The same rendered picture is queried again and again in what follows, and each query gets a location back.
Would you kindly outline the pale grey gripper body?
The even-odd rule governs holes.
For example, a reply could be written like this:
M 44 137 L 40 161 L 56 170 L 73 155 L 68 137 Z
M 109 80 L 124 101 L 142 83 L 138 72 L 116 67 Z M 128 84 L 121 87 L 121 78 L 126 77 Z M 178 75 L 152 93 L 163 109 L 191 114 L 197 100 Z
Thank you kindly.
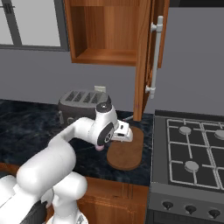
M 118 142 L 131 142 L 133 140 L 133 132 L 131 129 L 118 129 L 112 134 L 111 140 Z

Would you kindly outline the brown oval cutting board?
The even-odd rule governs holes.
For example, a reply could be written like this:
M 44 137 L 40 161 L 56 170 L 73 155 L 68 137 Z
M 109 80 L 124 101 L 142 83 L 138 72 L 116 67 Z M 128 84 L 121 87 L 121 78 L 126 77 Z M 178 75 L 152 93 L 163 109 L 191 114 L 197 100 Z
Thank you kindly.
M 136 169 L 142 161 L 144 133 L 137 127 L 130 127 L 133 132 L 131 142 L 113 141 L 108 147 L 108 164 L 121 171 Z

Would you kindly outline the wooden base cabinet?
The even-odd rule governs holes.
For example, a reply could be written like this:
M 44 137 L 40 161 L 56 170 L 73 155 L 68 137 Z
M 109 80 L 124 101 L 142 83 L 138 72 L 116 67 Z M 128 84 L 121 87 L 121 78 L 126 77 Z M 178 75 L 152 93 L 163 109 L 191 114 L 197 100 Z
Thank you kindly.
M 0 163 L 0 224 L 144 224 L 148 188 L 73 171 Z

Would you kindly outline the wooden cabinet door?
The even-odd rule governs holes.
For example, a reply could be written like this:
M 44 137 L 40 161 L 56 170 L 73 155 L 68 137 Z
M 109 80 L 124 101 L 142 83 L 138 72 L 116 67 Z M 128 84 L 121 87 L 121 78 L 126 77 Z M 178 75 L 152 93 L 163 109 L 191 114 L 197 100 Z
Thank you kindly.
M 170 0 L 140 0 L 137 24 L 134 121 L 142 120 L 145 106 L 150 97 L 149 93 L 145 93 L 145 87 L 151 85 L 151 69 L 156 41 L 156 33 L 151 32 L 151 24 L 155 25 L 158 22 L 158 16 L 164 17 L 157 63 L 157 69 L 159 69 L 163 61 L 169 7 Z

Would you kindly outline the dark grey toaster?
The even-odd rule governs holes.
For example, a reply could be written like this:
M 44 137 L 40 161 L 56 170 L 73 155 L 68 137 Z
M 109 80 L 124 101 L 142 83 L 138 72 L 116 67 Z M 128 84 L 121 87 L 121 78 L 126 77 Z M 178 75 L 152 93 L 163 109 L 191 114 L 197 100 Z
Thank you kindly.
M 59 122 L 64 127 L 80 117 L 95 119 L 95 107 L 101 102 L 111 103 L 108 94 L 101 91 L 72 90 L 64 94 L 58 103 Z

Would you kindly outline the dark grey gas stove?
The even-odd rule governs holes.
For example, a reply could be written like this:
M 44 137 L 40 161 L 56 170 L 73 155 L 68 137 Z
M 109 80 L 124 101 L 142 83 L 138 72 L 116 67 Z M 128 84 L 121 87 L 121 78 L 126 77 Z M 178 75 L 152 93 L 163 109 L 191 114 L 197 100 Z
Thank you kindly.
M 224 116 L 155 112 L 146 224 L 224 224 Z

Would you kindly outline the grey framed window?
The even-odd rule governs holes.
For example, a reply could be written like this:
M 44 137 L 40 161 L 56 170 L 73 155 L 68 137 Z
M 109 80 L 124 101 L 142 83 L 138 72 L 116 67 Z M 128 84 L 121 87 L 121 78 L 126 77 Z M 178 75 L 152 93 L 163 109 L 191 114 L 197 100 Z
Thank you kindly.
M 0 49 L 68 52 L 63 0 L 0 0 Z

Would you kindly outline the dark range hood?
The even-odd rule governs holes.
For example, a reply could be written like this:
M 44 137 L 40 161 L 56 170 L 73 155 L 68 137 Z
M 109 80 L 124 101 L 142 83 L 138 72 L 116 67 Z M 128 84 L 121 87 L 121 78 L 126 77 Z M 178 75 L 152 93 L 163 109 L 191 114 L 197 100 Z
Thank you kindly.
M 224 0 L 170 0 L 174 8 L 224 8 Z

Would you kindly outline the open wooden wall cabinet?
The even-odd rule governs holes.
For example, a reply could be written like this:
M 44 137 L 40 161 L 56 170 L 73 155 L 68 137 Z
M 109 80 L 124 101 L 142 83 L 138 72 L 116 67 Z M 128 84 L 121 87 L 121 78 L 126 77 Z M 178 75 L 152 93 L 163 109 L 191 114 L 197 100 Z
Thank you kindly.
M 151 0 L 63 0 L 73 63 L 135 66 L 147 48 Z

